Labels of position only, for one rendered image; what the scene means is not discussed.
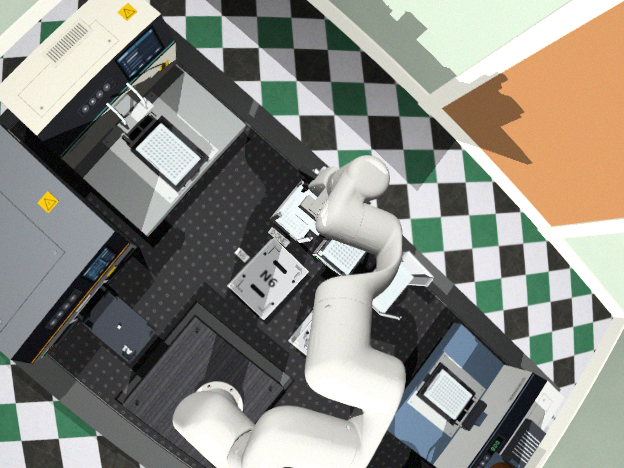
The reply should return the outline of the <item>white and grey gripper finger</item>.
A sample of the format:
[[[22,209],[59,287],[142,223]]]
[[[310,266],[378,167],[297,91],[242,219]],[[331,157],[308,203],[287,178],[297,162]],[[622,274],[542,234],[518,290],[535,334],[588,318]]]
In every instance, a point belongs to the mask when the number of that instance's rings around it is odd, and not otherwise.
[[[306,168],[306,167],[304,167],[304,166],[302,166],[302,167],[299,169],[299,172],[300,172],[300,174],[301,174],[301,176],[300,176],[300,177],[301,177],[301,179],[302,179],[302,180],[303,180],[303,182],[304,182],[304,183],[302,184],[302,187],[304,187],[304,188],[301,190],[301,192],[302,192],[302,193],[305,193],[305,192],[306,192],[306,191],[308,191],[308,189],[309,189],[309,188],[308,188],[308,185],[310,184],[310,182],[311,182],[312,180],[315,180],[315,179],[316,179],[316,177],[318,176],[318,174],[316,174],[315,172],[311,171],[310,169],[308,169],[308,168]]]

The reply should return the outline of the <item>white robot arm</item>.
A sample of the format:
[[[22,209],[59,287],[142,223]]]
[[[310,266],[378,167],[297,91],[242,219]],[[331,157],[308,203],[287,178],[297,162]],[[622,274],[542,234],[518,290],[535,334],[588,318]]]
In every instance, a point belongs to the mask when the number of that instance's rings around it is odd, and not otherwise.
[[[217,468],[366,468],[372,459],[406,383],[402,361],[370,339],[373,299],[390,286],[403,254],[399,219],[370,202],[389,183],[382,160],[360,156],[298,206],[320,235],[376,256],[376,272],[330,278],[314,299],[305,378],[322,396],[354,406],[350,418],[279,406],[255,425],[233,386],[206,383],[179,403],[173,425]]]

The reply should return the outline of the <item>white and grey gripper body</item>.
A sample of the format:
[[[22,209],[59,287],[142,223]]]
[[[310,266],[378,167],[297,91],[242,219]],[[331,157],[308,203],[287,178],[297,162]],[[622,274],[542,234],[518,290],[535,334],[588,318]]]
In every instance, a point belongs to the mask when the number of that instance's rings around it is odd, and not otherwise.
[[[318,173],[318,176],[316,177],[316,179],[313,180],[308,185],[309,190],[316,197],[318,197],[321,194],[321,192],[325,189],[325,187],[327,186],[327,182],[331,174],[334,173],[338,169],[339,169],[338,167],[328,167],[328,168],[321,170]]]

